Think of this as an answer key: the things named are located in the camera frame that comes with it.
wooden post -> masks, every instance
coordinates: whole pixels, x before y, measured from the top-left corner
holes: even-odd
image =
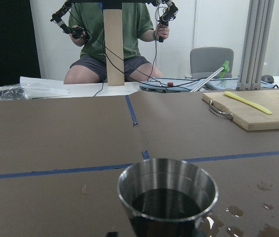
[[[124,74],[119,71],[121,70],[124,72],[121,9],[104,9],[103,15],[105,46],[107,48],[106,68],[108,85],[124,85]]]

chair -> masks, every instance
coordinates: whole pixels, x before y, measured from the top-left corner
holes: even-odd
[[[232,77],[234,51],[222,47],[194,48],[190,52],[191,76],[193,79],[207,78],[217,71],[224,62],[229,61],[230,71],[224,74],[225,78]]]

metal cup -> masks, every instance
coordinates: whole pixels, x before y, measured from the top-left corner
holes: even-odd
[[[165,158],[128,167],[119,177],[118,194],[138,237],[203,237],[198,227],[218,199],[206,171]]]

brown table surface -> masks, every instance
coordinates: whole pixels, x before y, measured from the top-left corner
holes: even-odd
[[[0,101],[0,236],[134,236],[117,179],[142,151],[213,176],[212,237],[279,233],[279,130],[245,131],[210,112],[201,92],[129,98],[136,126],[125,96]]]

cup rim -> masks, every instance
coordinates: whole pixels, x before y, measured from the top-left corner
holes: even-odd
[[[205,215],[206,213],[208,213],[210,211],[210,209],[212,209],[212,207],[216,204],[217,200],[218,200],[218,188],[217,188],[217,184],[215,182],[215,180],[213,179],[213,177],[207,172],[205,171],[203,168],[200,168],[197,166],[198,169],[200,169],[202,172],[204,172],[210,179],[211,181],[213,182],[213,185],[214,185],[214,188],[215,188],[215,196],[214,196],[214,199],[213,201],[211,202],[211,204],[205,209],[203,210],[202,212],[196,214],[196,215],[193,215],[193,216],[189,216],[189,217],[185,217],[185,218],[177,218],[177,219],[166,219],[166,218],[159,218],[159,217],[154,217],[154,216],[150,216],[150,215],[147,215],[147,214],[144,214],[142,212],[140,212],[139,210],[135,209],[134,207],[132,207],[130,204],[128,204],[128,202],[123,198],[123,196],[121,195],[120,193],[120,180],[122,179],[122,176],[129,170],[131,169],[133,166],[135,165],[139,165],[140,163],[143,163],[143,162],[149,162],[150,160],[152,159],[164,159],[164,160],[174,160],[175,162],[182,162],[182,163],[185,163],[187,165],[193,165],[193,166],[196,166],[190,162],[187,162],[185,160],[181,160],[181,159],[172,159],[172,158],[150,158],[150,159],[145,159],[143,161],[140,161],[138,163],[134,163],[132,165],[130,165],[129,167],[127,167],[122,173],[121,175],[119,176],[119,179],[118,179],[118,195],[119,195],[119,198],[120,200],[122,201],[123,205],[125,205],[130,211],[132,214],[134,214],[135,217],[144,217],[144,218],[147,218],[147,219],[150,219],[150,220],[154,220],[154,221],[160,221],[160,222],[187,222],[187,221],[192,221],[192,220],[195,220],[203,215]]]

